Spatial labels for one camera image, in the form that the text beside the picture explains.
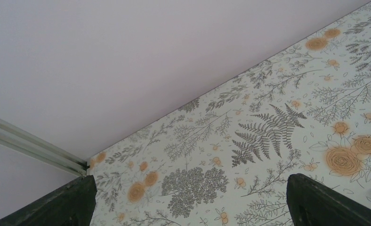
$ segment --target white wall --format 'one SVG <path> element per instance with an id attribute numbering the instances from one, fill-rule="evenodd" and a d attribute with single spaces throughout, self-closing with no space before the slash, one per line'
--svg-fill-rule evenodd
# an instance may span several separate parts
<path id="1" fill-rule="evenodd" d="M 370 0 L 0 0 L 0 117 L 88 158 Z"/>
<path id="2" fill-rule="evenodd" d="M 0 219 L 75 178 L 0 145 Z"/>

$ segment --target orange flower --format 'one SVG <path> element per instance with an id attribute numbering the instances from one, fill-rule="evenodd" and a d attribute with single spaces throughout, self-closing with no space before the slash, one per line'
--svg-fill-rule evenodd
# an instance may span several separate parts
<path id="1" fill-rule="evenodd" d="M 300 106 L 300 103 L 298 103 L 298 101 L 292 101 L 291 104 L 292 104 L 294 107 L 299 107 L 299 106 Z"/>
<path id="2" fill-rule="evenodd" d="M 133 163 L 133 161 L 129 161 L 129 162 L 127 163 L 127 167 L 128 167 L 129 169 L 132 169 L 132 168 L 134 167 L 134 163 Z"/>
<path id="3" fill-rule="evenodd" d="M 332 39 L 337 37 L 339 34 L 341 34 L 341 31 L 339 29 L 333 28 L 329 29 L 324 33 L 324 37 L 327 39 Z"/>
<path id="4" fill-rule="evenodd" d="M 97 158 L 96 158 L 96 162 L 100 163 L 102 162 L 106 157 L 106 153 L 105 152 L 101 152 L 100 154 L 98 154 Z"/>
<path id="5" fill-rule="evenodd" d="M 220 218 L 222 218 L 222 223 L 223 224 L 227 224 L 228 223 L 228 218 L 227 218 L 227 213 L 226 212 L 222 212 L 220 214 Z"/>
<path id="6" fill-rule="evenodd" d="M 90 159 L 90 170 L 96 166 L 96 161 L 94 159 Z"/>
<path id="7" fill-rule="evenodd" d="M 127 198 L 130 202 L 136 203 L 143 198 L 145 193 L 145 187 L 140 182 L 135 182 L 129 189 L 129 192 L 127 193 Z"/>
<path id="8" fill-rule="evenodd" d="M 146 186 L 152 186 L 158 181 L 158 173 L 156 171 L 147 174 L 144 180 Z"/>
<path id="9" fill-rule="evenodd" d="M 147 167 L 148 167 L 148 163 L 146 161 L 142 162 L 140 165 L 140 171 L 144 172 L 144 170 L 146 170 Z"/>
<path id="10" fill-rule="evenodd" d="M 240 186 L 240 187 L 245 187 L 246 186 L 246 183 L 244 181 L 243 178 L 237 178 L 237 184 Z"/>
<path id="11" fill-rule="evenodd" d="M 359 137 L 353 143 L 352 150 L 355 153 L 371 154 L 371 138 Z"/>
<path id="12" fill-rule="evenodd" d="M 340 135 L 343 135 L 349 128 L 344 122 L 337 122 L 335 123 L 335 126 L 333 127 L 335 130 L 335 133 L 338 133 Z"/>
<path id="13" fill-rule="evenodd" d="M 321 50 L 327 46 L 327 40 L 324 38 L 314 38 L 306 42 L 306 48 L 310 50 Z"/>
<path id="14" fill-rule="evenodd" d="M 344 176 L 350 176 L 361 169 L 361 162 L 356 158 L 356 154 L 343 147 L 337 147 L 329 151 L 326 161 L 332 170 Z"/>
<path id="15" fill-rule="evenodd" d="M 124 220 L 124 213 L 120 213 L 119 216 L 118 216 L 118 220 L 119 221 L 123 221 Z"/>

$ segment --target orange berry print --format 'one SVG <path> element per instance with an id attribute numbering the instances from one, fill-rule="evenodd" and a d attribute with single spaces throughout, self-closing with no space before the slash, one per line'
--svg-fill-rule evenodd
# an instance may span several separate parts
<path id="1" fill-rule="evenodd" d="M 96 162 L 100 163 L 102 162 L 106 157 L 106 153 L 105 152 L 101 152 L 100 154 L 97 155 L 97 158 L 96 158 Z"/>
<path id="2" fill-rule="evenodd" d="M 333 29 L 328 29 L 324 33 L 324 37 L 327 39 L 332 39 L 337 37 L 338 35 L 341 34 L 341 31 L 339 29 L 333 28 Z"/>
<path id="3" fill-rule="evenodd" d="M 148 163 L 146 161 L 142 162 L 140 165 L 140 171 L 144 172 L 148 168 Z"/>
<path id="4" fill-rule="evenodd" d="M 145 187 L 140 182 L 135 182 L 129 189 L 127 193 L 127 198 L 132 203 L 137 203 L 140 201 L 145 193 Z"/>
<path id="5" fill-rule="evenodd" d="M 134 163 L 133 163 L 133 161 L 129 161 L 129 162 L 127 163 L 127 167 L 128 167 L 129 169 L 132 169 L 132 168 L 134 167 Z"/>
<path id="6" fill-rule="evenodd" d="M 309 50 L 321 50 L 327 46 L 327 40 L 324 38 L 314 38 L 306 42 L 306 48 Z"/>
<path id="7" fill-rule="evenodd" d="M 371 137 L 361 136 L 355 139 L 352 151 L 361 154 L 371 154 Z"/>
<path id="8" fill-rule="evenodd" d="M 152 186 L 158 181 L 158 172 L 150 172 L 147 174 L 144 180 L 146 186 Z"/>

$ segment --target fern leaf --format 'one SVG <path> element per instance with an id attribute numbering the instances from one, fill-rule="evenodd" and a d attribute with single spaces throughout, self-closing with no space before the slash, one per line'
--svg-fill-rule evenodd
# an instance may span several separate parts
<path id="1" fill-rule="evenodd" d="M 282 133 L 282 140 L 289 149 L 292 149 L 291 138 L 294 128 L 295 127 L 292 124 L 287 123 L 285 133 Z"/>
<path id="2" fill-rule="evenodd" d="M 273 144 L 274 151 L 276 152 L 278 156 L 281 157 L 281 154 L 280 154 L 281 131 L 278 129 L 274 129 L 270 131 L 268 136 Z"/>

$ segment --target floral wallpaper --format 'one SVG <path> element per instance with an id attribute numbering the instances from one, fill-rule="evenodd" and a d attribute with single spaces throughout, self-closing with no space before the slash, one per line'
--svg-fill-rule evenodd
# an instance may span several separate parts
<path id="1" fill-rule="evenodd" d="M 371 3 L 89 163 L 92 226 L 290 226 L 293 173 L 371 209 Z"/>

